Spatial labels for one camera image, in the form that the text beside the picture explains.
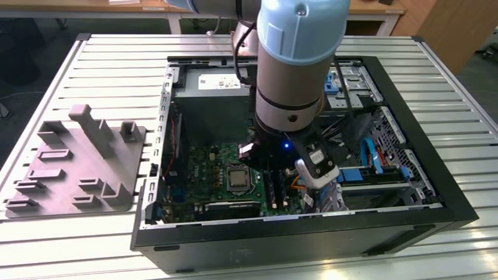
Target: orange wire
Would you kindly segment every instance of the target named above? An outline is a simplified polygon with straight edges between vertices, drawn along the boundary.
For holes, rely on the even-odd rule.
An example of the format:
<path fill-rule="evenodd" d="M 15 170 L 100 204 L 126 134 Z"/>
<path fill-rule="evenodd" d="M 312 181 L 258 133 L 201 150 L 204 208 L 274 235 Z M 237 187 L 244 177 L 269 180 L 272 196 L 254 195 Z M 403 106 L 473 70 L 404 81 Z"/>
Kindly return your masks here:
<path fill-rule="evenodd" d="M 295 187 L 295 184 L 296 184 L 297 180 L 299 180 L 299 176 L 293 179 L 293 181 L 292 181 L 292 183 L 291 183 L 291 185 L 289 185 L 289 188 L 293 188 L 293 187 Z"/>
<path fill-rule="evenodd" d="M 381 151 L 380 151 L 380 149 L 376 147 L 375 150 L 376 150 L 376 152 L 379 153 L 379 157 L 380 157 L 380 162 L 381 162 L 381 164 L 383 164 L 383 165 L 388 165 L 388 164 L 387 164 L 387 161 L 385 161 L 385 158 L 384 158 L 384 156 L 383 156 L 383 153 L 381 153 Z"/>

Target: black cable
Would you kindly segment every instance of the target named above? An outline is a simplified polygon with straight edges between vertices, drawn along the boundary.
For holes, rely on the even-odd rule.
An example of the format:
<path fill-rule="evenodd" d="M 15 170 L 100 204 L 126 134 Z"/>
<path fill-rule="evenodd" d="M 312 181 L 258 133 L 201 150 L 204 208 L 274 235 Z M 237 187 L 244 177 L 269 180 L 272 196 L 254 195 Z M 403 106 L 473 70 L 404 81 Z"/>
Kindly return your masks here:
<path fill-rule="evenodd" d="M 335 55 L 333 55 L 333 65 L 335 65 L 336 74 L 339 76 L 339 82 L 340 82 L 340 87 L 341 87 L 341 94 L 344 95 L 345 105 L 348 107 L 349 119 L 353 120 L 355 116 L 352 114 L 352 105 L 351 105 L 349 91 L 348 91 L 348 87 L 345 86 L 344 76 L 341 75 L 339 61 L 336 60 L 336 56 Z"/>
<path fill-rule="evenodd" d="M 254 29 L 254 27 L 256 27 L 256 23 L 250 24 L 250 26 L 245 30 L 244 34 L 241 35 L 241 37 L 238 39 L 238 42 L 236 43 L 234 50 L 233 50 L 234 75 L 236 75 L 236 78 L 238 79 L 240 83 L 242 83 L 242 84 L 246 84 L 246 79 L 240 76 L 240 69 L 238 69 L 238 62 L 237 62 L 238 50 L 240 50 L 241 43 L 244 42 L 246 36 L 249 35 L 249 33 Z"/>
<path fill-rule="evenodd" d="M 188 19 L 189 20 L 189 22 L 190 23 L 193 23 L 193 20 L 196 20 L 196 22 L 201 22 L 201 23 L 204 23 L 204 22 L 206 22 L 209 19 L 204 19 L 204 20 L 198 20 L 198 19 Z"/>

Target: aluminum profile table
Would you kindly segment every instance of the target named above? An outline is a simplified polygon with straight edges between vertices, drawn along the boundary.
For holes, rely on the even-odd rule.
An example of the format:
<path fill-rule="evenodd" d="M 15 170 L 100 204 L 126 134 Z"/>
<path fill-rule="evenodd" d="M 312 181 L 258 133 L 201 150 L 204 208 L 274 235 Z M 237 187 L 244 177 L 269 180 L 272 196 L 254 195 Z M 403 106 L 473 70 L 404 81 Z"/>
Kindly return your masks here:
<path fill-rule="evenodd" d="M 0 171 L 0 216 L 22 179 L 44 120 L 62 120 L 86 103 L 109 126 L 124 120 L 154 141 L 168 56 L 229 55 L 228 36 L 93 35 L 69 51 L 45 97 Z M 436 234 L 395 255 L 214 271 L 193 279 L 427 279 L 498 276 L 498 130 L 488 115 L 424 43 L 409 37 L 344 37 L 337 55 L 375 55 L 437 149 L 480 219 Z M 152 154 L 144 147 L 142 159 Z M 149 162 L 138 175 L 146 176 Z M 146 178 L 138 178 L 136 191 Z M 0 223 L 0 279 L 156 279 L 168 277 L 129 251 L 128 212 Z"/>

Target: black computer chassis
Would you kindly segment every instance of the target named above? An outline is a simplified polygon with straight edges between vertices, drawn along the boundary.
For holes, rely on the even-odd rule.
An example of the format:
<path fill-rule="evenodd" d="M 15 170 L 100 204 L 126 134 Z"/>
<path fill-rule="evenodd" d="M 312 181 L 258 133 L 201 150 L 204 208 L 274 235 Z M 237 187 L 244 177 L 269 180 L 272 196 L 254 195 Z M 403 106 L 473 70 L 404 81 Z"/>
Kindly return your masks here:
<path fill-rule="evenodd" d="M 209 58 L 178 58 L 204 60 Z M 140 191 L 130 249 L 168 273 L 391 254 L 436 232 L 477 219 L 445 165 L 376 57 L 360 60 L 437 194 L 440 208 L 361 212 L 270 222 L 142 229 Z M 221 58 L 224 63 L 232 59 Z"/>

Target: screw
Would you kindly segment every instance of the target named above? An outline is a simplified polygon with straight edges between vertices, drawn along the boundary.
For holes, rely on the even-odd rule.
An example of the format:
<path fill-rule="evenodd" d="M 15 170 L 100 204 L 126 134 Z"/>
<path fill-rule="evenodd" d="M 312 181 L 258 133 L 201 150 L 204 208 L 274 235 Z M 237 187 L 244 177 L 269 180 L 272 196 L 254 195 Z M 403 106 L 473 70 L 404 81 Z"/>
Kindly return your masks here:
<path fill-rule="evenodd" d="M 297 116 L 296 115 L 289 115 L 286 120 L 293 123 L 296 120 L 297 120 Z"/>

